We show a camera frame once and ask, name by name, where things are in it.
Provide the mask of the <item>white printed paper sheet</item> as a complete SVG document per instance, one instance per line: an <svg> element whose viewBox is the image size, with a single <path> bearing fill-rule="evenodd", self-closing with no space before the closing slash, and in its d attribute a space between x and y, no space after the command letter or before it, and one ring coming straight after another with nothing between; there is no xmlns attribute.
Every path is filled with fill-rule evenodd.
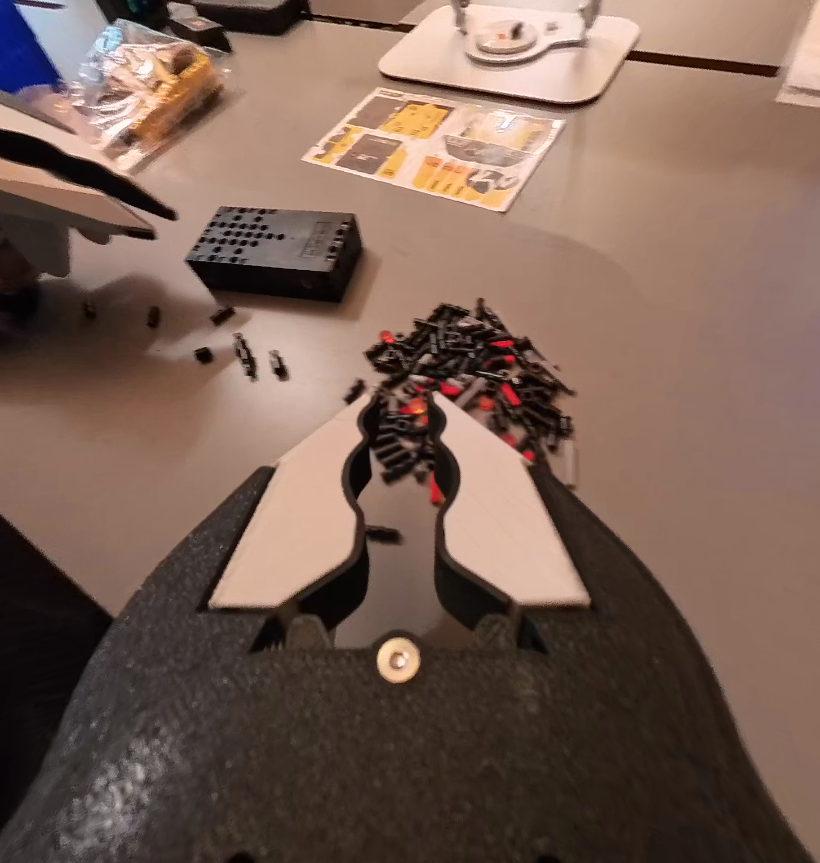
<svg viewBox="0 0 820 863"><path fill-rule="evenodd" d="M782 65L775 102L820 110L820 1L811 2Z"/></svg>

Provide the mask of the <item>clear bag of yellow parts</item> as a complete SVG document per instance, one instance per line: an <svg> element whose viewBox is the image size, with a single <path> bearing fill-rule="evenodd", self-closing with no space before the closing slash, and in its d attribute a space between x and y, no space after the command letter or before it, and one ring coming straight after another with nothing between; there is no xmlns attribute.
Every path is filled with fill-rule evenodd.
<svg viewBox="0 0 820 863"><path fill-rule="evenodd" d="M95 39L67 96L86 140L115 169L135 172L217 105L229 58L119 18Z"/></svg>

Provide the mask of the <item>black display device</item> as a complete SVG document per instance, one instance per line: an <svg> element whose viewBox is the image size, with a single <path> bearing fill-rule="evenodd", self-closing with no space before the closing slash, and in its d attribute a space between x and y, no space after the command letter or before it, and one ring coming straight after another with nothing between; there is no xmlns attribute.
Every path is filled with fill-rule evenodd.
<svg viewBox="0 0 820 863"><path fill-rule="evenodd" d="M167 25L167 3L164 1L95 1L107 23L125 20L154 30Z"/></svg>

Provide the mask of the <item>yellow sticker sheet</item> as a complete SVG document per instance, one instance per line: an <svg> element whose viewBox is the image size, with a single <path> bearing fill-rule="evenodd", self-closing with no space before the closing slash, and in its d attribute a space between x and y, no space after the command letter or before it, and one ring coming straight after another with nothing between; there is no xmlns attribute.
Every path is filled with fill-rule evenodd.
<svg viewBox="0 0 820 863"><path fill-rule="evenodd" d="M482 210L506 213L565 121L376 88L302 157Z"/></svg>

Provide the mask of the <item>black perforated plastic block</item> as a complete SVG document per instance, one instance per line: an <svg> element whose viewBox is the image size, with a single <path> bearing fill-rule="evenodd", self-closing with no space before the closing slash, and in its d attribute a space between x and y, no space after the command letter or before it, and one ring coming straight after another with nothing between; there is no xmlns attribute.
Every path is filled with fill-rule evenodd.
<svg viewBox="0 0 820 863"><path fill-rule="evenodd" d="M349 212L221 206L185 263L212 293L338 305L362 252Z"/></svg>

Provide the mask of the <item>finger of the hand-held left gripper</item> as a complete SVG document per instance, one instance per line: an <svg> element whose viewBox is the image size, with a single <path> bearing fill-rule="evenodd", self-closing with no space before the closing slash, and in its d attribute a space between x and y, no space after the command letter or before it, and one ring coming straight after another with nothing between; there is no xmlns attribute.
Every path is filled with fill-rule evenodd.
<svg viewBox="0 0 820 863"><path fill-rule="evenodd" d="M0 100L0 157L144 206L139 214L170 222L178 213L126 175L58 119L20 100Z"/></svg>
<svg viewBox="0 0 820 863"><path fill-rule="evenodd" d="M20 219L154 240L150 217L139 214L143 209L141 204L125 202L117 192L80 185L0 157L0 223Z"/></svg>

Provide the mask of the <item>blue storage bin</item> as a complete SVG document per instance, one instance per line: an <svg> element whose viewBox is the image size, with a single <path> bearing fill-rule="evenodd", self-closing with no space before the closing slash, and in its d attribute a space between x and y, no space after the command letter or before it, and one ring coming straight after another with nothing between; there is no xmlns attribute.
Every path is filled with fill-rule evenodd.
<svg viewBox="0 0 820 863"><path fill-rule="evenodd" d="M15 4L0 1L0 91L57 85L60 73Z"/></svg>

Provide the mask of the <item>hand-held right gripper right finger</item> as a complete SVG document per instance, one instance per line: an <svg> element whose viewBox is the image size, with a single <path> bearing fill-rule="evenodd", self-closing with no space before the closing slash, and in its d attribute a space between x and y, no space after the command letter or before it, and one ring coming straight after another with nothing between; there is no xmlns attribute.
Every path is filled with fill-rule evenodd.
<svg viewBox="0 0 820 863"><path fill-rule="evenodd" d="M431 396L437 598L462 624L589 609L591 599L530 463L442 394Z"/></svg>

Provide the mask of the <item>small black box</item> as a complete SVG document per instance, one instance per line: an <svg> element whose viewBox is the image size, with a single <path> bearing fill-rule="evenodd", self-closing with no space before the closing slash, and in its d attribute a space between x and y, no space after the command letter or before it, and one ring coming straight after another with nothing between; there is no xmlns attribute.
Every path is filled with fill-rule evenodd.
<svg viewBox="0 0 820 863"><path fill-rule="evenodd" d="M188 40L203 49L231 54L233 48L225 28L202 16L169 18L167 27L180 39Z"/></svg>

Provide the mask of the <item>pile of small plastic pins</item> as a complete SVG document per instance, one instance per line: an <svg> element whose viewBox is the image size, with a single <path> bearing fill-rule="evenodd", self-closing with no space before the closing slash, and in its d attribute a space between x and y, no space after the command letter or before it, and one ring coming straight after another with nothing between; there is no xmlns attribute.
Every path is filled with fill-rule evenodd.
<svg viewBox="0 0 820 863"><path fill-rule="evenodd" d="M372 457L385 484L406 476L434 481L434 395L475 419L532 465L559 464L561 481L577 488L575 422L564 400L577 392L526 336L517 336L483 298L473 308L442 303L412 329L383 329L363 352L380 407Z"/></svg>

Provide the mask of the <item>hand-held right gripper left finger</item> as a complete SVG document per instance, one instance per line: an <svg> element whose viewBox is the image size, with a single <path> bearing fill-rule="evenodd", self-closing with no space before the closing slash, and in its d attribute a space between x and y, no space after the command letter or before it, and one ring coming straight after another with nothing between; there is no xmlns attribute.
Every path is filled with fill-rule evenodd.
<svg viewBox="0 0 820 863"><path fill-rule="evenodd" d="M368 591L359 498L372 478L375 397L358 397L272 466L218 577L211 611L350 615Z"/></svg>

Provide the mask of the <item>black flat case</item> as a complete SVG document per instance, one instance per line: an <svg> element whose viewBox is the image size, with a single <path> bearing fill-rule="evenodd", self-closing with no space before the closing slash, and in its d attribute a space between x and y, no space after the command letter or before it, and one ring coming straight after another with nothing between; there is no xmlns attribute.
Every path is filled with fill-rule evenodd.
<svg viewBox="0 0 820 863"><path fill-rule="evenodd" d="M192 1L191 5L231 32L257 36L282 36L310 17L307 1Z"/></svg>

